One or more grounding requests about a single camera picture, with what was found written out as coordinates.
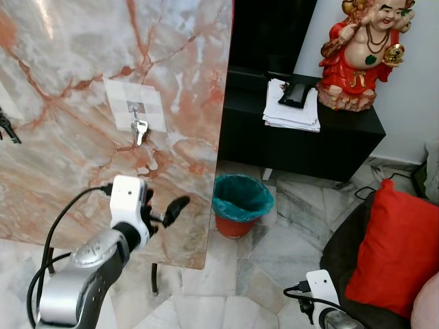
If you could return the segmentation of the black television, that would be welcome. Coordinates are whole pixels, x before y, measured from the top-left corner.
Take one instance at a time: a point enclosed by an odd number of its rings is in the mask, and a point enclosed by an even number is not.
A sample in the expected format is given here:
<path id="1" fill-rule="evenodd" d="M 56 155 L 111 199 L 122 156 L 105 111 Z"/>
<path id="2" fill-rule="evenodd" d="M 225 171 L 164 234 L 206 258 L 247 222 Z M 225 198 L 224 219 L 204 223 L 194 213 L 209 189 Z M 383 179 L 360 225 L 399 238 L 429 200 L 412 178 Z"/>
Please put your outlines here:
<path id="1" fill-rule="evenodd" d="M 318 0 L 233 0 L 229 65 L 292 74 Z"/>

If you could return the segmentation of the dark key bunch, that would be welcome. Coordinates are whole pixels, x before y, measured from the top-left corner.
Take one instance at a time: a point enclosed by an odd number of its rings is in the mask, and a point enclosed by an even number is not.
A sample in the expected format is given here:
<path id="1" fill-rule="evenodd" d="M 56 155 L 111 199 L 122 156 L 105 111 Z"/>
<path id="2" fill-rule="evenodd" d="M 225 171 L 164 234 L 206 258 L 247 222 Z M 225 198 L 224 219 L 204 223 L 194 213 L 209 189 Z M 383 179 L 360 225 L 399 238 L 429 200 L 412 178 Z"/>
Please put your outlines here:
<path id="1" fill-rule="evenodd" d="M 9 118 L 7 118 L 7 116 L 5 115 L 3 110 L 1 110 L 1 109 L 0 109 L 0 128 L 2 128 L 3 131 L 9 135 L 12 143 L 15 143 L 15 144 L 22 143 L 22 141 L 20 141 L 19 136 L 16 135 L 16 132 L 14 131 L 14 128 L 12 127 L 12 122 L 10 122 Z"/>

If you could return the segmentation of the small black device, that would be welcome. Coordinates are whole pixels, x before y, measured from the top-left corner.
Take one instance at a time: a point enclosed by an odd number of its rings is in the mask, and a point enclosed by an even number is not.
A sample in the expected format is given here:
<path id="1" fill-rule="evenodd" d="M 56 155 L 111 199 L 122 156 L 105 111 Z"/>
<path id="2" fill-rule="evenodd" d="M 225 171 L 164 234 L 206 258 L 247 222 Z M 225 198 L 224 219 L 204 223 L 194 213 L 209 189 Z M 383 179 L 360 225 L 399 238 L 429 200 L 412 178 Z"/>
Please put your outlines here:
<path id="1" fill-rule="evenodd" d="M 304 109 L 305 102 L 313 99 L 309 93 L 316 87 L 315 84 L 308 84 L 298 80 L 283 81 L 281 90 L 283 94 L 277 101 L 280 106 L 289 106 L 298 109 Z"/>

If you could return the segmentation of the orange bin with teal liner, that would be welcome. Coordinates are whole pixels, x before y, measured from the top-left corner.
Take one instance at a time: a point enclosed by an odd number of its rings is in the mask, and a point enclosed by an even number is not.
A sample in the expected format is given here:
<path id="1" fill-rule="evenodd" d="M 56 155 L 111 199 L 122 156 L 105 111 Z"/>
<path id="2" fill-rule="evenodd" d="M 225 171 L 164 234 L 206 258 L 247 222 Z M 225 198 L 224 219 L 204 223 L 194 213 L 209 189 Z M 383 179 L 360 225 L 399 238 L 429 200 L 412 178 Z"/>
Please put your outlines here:
<path id="1" fill-rule="evenodd" d="M 274 206 L 267 186 L 249 175 L 223 173 L 215 179 L 211 210 L 217 231 L 226 238 L 244 237 Z"/>

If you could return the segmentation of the red laughing buddha statue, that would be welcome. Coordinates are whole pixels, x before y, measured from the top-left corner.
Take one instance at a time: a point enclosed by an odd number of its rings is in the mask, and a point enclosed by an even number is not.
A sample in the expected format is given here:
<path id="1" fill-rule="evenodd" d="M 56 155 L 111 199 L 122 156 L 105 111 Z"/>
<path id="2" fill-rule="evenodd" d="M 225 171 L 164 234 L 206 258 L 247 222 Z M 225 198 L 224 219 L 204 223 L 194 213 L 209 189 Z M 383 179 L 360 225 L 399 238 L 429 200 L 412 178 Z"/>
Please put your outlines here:
<path id="1" fill-rule="evenodd" d="M 399 41 L 411 27 L 415 0 L 342 0 L 346 18 L 332 26 L 321 47 L 318 100 L 333 110 L 363 112 L 404 62 Z"/>

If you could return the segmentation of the red cushion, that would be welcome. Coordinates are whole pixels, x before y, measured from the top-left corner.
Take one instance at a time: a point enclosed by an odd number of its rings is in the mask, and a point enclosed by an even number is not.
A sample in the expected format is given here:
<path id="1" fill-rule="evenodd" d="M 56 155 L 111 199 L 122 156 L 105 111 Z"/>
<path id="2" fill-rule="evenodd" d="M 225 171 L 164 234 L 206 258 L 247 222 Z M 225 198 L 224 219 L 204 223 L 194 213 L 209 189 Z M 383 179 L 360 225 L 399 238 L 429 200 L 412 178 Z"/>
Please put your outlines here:
<path id="1" fill-rule="evenodd" d="M 417 295 L 439 269 L 438 241 L 439 207 L 383 180 L 345 297 L 410 319 Z"/>

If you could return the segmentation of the white paper stack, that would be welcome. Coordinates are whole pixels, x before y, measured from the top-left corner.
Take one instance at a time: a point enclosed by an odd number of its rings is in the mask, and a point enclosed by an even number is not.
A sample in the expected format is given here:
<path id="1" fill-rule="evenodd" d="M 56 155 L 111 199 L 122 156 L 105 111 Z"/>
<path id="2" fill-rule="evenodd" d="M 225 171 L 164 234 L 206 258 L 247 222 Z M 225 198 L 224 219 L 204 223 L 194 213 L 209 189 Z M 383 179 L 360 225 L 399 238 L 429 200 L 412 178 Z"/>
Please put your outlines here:
<path id="1" fill-rule="evenodd" d="M 263 121 L 272 127 L 282 127 L 308 132 L 320 132 L 318 91 L 310 88 L 302 97 L 301 106 L 286 106 L 281 103 L 288 83 L 279 79 L 270 79 L 266 91 Z"/>

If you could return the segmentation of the silver keys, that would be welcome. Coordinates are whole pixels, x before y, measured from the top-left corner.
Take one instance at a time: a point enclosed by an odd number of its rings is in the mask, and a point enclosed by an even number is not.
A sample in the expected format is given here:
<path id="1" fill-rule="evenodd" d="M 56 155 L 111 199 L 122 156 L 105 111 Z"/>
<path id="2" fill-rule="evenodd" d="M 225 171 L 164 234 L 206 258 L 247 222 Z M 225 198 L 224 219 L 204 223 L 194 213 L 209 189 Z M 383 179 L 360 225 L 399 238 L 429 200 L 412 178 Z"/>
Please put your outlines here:
<path id="1" fill-rule="evenodd" d="M 132 131 L 134 132 L 134 141 L 137 147 L 140 147 L 143 144 L 145 135 L 150 130 L 150 123 L 145 120 L 134 120 L 132 122 Z"/>

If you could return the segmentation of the black low console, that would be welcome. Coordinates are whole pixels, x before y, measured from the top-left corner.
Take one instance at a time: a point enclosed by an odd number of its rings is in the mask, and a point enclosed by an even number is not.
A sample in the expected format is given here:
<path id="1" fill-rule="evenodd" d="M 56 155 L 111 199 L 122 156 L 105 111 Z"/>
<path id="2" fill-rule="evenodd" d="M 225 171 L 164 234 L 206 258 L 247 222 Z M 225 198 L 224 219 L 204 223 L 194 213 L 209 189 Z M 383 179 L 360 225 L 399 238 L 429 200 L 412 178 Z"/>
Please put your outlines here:
<path id="1" fill-rule="evenodd" d="M 385 138 L 374 109 L 318 107 L 319 132 L 266 125 L 263 111 L 272 78 L 314 86 L 316 76 L 275 74 L 230 66 L 217 159 L 347 182 Z"/>

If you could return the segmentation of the grey patterned cushion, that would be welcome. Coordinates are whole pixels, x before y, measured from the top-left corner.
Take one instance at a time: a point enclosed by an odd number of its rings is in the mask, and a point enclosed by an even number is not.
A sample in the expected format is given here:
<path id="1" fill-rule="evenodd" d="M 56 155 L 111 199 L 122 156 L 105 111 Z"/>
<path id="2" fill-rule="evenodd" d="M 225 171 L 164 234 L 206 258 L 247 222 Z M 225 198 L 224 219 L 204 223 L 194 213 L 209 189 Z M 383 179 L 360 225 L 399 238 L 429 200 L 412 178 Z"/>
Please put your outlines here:
<path id="1" fill-rule="evenodd" d="M 433 203 L 439 203 L 439 140 L 425 144 L 427 159 L 425 161 L 426 178 L 424 182 L 427 199 Z"/>

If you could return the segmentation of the metal hook with white tape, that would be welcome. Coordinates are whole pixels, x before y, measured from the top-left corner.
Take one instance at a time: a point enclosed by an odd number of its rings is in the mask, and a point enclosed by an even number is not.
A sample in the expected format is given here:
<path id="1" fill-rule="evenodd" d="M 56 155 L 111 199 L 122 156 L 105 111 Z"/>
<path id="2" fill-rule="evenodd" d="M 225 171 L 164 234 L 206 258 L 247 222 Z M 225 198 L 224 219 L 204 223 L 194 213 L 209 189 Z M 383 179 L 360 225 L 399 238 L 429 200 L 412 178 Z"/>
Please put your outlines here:
<path id="1" fill-rule="evenodd" d="M 104 78 L 104 88 L 116 128 L 133 132 L 132 123 L 141 120 L 150 131 L 167 131 L 162 97 L 154 87 Z"/>

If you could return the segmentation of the pink cushion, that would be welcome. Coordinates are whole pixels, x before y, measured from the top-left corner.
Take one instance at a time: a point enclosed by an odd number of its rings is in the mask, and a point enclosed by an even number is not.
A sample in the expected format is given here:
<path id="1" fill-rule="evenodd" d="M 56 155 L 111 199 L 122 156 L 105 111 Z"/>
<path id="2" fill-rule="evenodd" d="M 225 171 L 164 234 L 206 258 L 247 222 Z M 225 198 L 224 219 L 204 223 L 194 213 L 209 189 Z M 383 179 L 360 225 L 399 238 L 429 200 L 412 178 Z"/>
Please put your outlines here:
<path id="1" fill-rule="evenodd" d="M 411 329 L 439 329 L 439 275 L 429 279 L 415 297 Z"/>

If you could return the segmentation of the orange veined marble board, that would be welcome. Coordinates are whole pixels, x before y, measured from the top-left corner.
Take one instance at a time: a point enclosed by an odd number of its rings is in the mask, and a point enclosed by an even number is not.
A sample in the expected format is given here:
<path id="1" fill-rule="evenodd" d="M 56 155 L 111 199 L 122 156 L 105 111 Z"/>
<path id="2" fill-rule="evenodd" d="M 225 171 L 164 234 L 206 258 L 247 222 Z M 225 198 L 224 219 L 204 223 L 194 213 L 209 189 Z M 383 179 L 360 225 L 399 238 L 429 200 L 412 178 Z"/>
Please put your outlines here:
<path id="1" fill-rule="evenodd" d="M 0 239 L 42 245 L 82 189 L 142 178 L 191 203 L 135 256 L 203 269 L 233 0 L 0 0 Z M 116 128 L 104 78 L 154 87 L 166 132 Z"/>

